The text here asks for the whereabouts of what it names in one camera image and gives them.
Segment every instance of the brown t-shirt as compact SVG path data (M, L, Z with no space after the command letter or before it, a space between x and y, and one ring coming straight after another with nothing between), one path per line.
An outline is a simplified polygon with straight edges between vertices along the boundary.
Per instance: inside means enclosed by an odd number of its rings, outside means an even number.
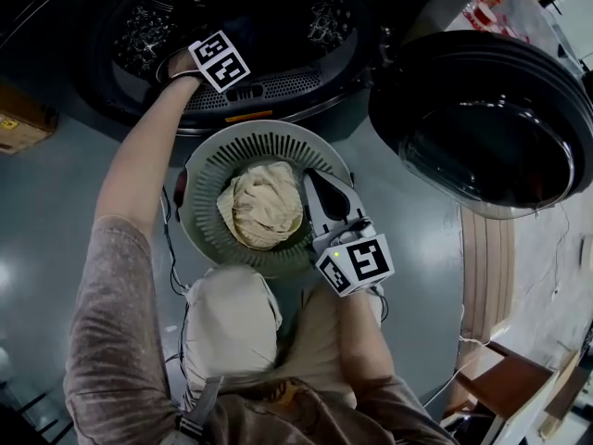
M180 413L170 400L150 246L129 222L95 223L64 381L81 444L158 444ZM454 444L396 377L357 397L356 409L297 379L218 397L207 421L222 444Z

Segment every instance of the hand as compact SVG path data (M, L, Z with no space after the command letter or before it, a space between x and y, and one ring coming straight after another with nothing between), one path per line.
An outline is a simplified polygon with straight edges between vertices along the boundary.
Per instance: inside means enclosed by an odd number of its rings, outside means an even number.
M183 49L175 53L170 59L168 65L169 77L172 78L174 75L186 70L197 70L197 66L189 50Z

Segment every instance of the shirt sleeve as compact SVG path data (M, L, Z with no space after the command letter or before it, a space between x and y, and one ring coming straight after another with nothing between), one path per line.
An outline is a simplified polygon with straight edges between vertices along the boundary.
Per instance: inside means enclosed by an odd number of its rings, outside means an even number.
M150 246L122 218L93 227L64 392L81 444L159 443L175 428Z
M437 424L398 377L374 381L357 397L357 410L393 433L396 443L456 445L457 440Z

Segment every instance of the basket handle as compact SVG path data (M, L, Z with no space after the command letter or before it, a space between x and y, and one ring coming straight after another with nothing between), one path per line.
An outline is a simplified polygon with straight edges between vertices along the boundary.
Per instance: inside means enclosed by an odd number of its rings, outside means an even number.
M175 191L173 191L173 203L175 203L175 219L177 223L181 221L179 217L179 209L183 205L183 199L185 198L185 188L187 187L187 169L183 168L177 176L177 182L175 182Z

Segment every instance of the yellow label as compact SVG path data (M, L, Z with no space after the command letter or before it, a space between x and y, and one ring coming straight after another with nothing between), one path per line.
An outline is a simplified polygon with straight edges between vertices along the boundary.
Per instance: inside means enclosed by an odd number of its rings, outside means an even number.
M263 112L256 112L255 114L238 115L236 117L229 117L225 119L227 122L251 121L252 119L260 119L271 115L271 110L264 110Z
M15 129L18 126L19 123L17 121L13 121L12 119L4 119L2 122L0 122L0 127L7 130Z

